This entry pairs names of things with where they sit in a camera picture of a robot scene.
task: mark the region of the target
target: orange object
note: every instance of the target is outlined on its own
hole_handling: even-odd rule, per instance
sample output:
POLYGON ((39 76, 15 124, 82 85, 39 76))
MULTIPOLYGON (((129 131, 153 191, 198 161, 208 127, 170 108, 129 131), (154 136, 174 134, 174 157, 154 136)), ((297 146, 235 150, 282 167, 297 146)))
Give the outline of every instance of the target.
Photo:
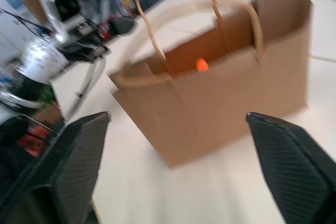
POLYGON ((196 67, 199 72, 204 72, 209 70, 209 65, 204 59, 198 59, 196 61, 196 67))

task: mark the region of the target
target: table surface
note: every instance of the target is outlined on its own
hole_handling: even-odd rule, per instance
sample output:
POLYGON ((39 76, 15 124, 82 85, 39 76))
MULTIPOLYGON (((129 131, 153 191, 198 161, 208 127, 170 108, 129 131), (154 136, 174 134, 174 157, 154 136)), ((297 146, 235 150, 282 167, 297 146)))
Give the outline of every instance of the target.
MULTIPOLYGON (((148 12, 149 19, 176 3, 163 0, 148 12)), ((312 54, 336 59, 336 2, 312 0, 312 54)), ((212 13, 179 19, 156 33, 164 49, 196 36, 212 25, 212 13)), ((134 33, 108 44, 106 72, 118 67, 134 33)), ((137 56, 152 52, 150 42, 137 56)), ((81 87, 88 64, 78 64, 54 81, 66 114, 81 87)), ((336 63, 311 59, 308 106, 285 118, 307 129, 336 158, 336 63)), ((221 150, 169 169, 154 148, 112 97, 114 84, 103 75, 74 119, 110 111, 101 168, 93 194, 102 224, 110 223, 283 223, 264 182, 250 136, 221 150)))

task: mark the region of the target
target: white robotic device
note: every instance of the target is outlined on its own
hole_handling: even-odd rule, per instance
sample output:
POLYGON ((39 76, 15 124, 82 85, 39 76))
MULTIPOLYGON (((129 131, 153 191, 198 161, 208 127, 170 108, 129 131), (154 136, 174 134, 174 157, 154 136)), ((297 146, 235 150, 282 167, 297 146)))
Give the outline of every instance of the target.
MULTIPOLYGON (((71 61, 64 55, 63 49, 94 31, 94 28, 80 15, 79 0, 40 0, 40 2, 54 33, 49 38, 37 38, 31 42, 23 55, 23 64, 16 69, 13 83, 9 88, 0 90, 0 140, 3 137, 2 132, 8 127, 12 124, 20 125, 20 121, 24 120, 26 115, 42 106, 40 96, 45 87, 49 86, 51 79, 71 61)), ((102 54, 107 51, 106 47, 86 46, 90 46, 92 50, 87 58, 72 62, 83 60, 93 63, 97 58, 101 58, 100 62, 104 68, 105 59, 102 58, 102 54)), ((90 67, 89 74, 92 76, 95 68, 95 64, 90 67)), ((80 98, 83 98, 94 85, 92 79, 94 78, 89 78, 80 98)), ((72 116, 79 105, 80 101, 76 102, 67 117, 72 116)))

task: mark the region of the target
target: brown paper bag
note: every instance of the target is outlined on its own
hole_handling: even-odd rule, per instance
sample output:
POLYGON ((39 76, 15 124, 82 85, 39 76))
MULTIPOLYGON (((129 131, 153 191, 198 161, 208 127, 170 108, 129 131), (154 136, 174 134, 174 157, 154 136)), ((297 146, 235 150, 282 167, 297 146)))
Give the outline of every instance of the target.
MULTIPOLYGON (((152 27, 145 19, 156 55, 110 75, 119 88, 114 98, 171 167, 247 133, 248 111, 282 117, 306 102, 309 0, 254 0, 253 6, 198 0, 190 6, 163 12, 152 27), (218 6, 235 11, 222 18, 218 6), (212 7, 220 18, 214 29, 172 51, 159 49, 152 29, 189 10, 212 7), (196 71, 199 58, 208 62, 208 71, 196 71)), ((144 42, 143 34, 125 58, 144 42)))

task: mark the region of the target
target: white table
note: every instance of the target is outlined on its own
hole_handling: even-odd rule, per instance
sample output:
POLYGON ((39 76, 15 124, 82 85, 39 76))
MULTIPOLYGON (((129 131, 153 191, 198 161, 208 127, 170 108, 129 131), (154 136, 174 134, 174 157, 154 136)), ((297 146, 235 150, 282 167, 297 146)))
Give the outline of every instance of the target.
MULTIPOLYGON (((164 0, 148 12, 149 19, 176 3, 164 0)), ((312 54, 336 58, 336 3, 313 0, 312 54)), ((198 34, 211 24, 213 14, 181 19, 157 33, 163 48, 198 34)), ((132 34, 108 46, 106 72, 116 67, 132 34)), ((139 50, 151 51, 148 42, 139 50)), ((54 82, 64 113, 69 109, 85 76, 79 64, 54 82)), ((170 170, 140 130, 112 97, 114 84, 103 75, 75 118, 111 111, 101 170, 93 200, 102 224, 158 223, 283 223, 263 180, 253 140, 246 136, 190 164, 170 170)), ((336 158, 336 63, 311 60, 307 108, 286 119, 305 127, 336 158)))

